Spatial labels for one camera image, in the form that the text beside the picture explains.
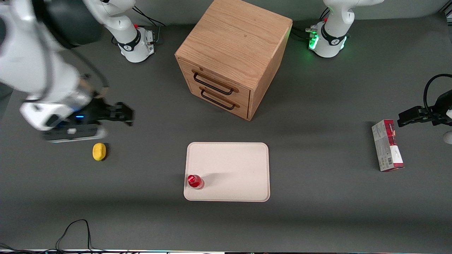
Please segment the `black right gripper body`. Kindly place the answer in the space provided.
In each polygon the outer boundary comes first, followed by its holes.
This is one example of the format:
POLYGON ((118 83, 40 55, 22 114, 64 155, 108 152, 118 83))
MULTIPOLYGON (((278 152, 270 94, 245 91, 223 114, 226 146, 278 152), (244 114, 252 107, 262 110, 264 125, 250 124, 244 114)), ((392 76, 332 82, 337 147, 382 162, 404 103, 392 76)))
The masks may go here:
POLYGON ((106 103, 104 99, 93 99, 86 107, 76 112, 77 124, 91 124, 109 120, 115 106, 106 103))

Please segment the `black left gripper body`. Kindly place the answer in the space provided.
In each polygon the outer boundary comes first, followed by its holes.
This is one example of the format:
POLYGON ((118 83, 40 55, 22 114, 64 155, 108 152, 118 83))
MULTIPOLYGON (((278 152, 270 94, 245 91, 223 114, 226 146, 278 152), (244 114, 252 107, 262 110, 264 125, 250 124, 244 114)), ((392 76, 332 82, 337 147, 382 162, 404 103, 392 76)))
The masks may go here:
POLYGON ((452 126, 452 119, 447 113, 450 111, 451 115, 452 108, 452 90, 449 90, 442 95, 440 95, 434 106, 432 106, 432 113, 436 119, 432 120, 432 125, 447 125, 452 126))

